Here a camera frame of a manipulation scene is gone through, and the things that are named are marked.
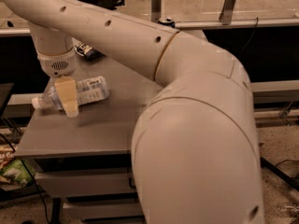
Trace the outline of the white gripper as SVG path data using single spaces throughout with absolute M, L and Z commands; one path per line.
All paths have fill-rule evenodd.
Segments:
M 54 86 L 62 103 L 65 114 L 69 118 L 78 115 L 76 81 L 70 77 L 76 69 L 76 55 L 72 49 L 64 54 L 45 55 L 37 53 L 42 70 L 49 77 L 59 77 Z

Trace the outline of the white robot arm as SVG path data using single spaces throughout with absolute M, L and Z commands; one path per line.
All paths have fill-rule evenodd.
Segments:
M 132 166 L 147 224 L 264 224 L 249 76 L 202 37 L 78 0 L 4 0 L 156 81 L 135 126 Z

